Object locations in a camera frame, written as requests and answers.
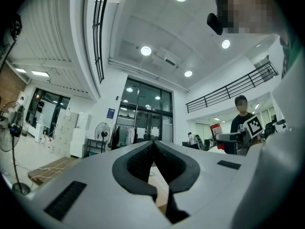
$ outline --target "door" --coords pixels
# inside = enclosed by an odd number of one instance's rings
[[[139,110],[135,126],[137,127],[138,143],[161,139],[161,115]]]

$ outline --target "standing fan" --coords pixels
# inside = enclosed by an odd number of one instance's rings
[[[28,185],[19,182],[14,150],[22,132],[22,124],[23,106],[15,101],[4,105],[0,111],[0,149],[4,152],[12,150],[13,164],[17,180],[17,183],[13,184],[12,190],[26,195],[31,190]]]
[[[104,146],[106,146],[109,137],[110,137],[110,128],[109,126],[105,123],[99,123],[98,126],[95,129],[95,140],[96,141],[101,141],[102,142],[102,150],[101,153],[103,152]]]

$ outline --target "black railing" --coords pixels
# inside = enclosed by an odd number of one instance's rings
[[[106,3],[107,0],[95,0],[94,16],[93,16],[94,57],[95,57],[95,65],[100,83],[102,82],[102,80],[105,79],[104,71],[103,71],[103,62],[102,62],[102,28],[103,28]]]
[[[207,108],[214,104],[218,104],[222,101],[233,98],[243,92],[257,87],[264,82],[269,81],[277,75],[278,72],[274,69],[273,65],[270,62],[267,62],[236,81],[233,81],[210,94],[187,103],[187,112],[190,113],[199,109]]]

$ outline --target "person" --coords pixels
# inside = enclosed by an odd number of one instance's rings
[[[237,117],[234,118],[231,124],[231,133],[235,133],[238,130],[238,126],[243,124],[248,119],[252,118],[254,114],[248,113],[248,100],[245,96],[240,95],[235,98],[235,106],[237,110],[239,111],[239,114]],[[228,143],[224,146],[224,151],[227,154],[234,154],[234,143]]]
[[[286,0],[215,0],[218,21],[228,33],[277,34],[284,51],[282,78],[301,53],[302,42],[285,18],[295,22]]]
[[[191,132],[188,133],[189,136],[189,145],[192,146],[197,143],[197,138]]]

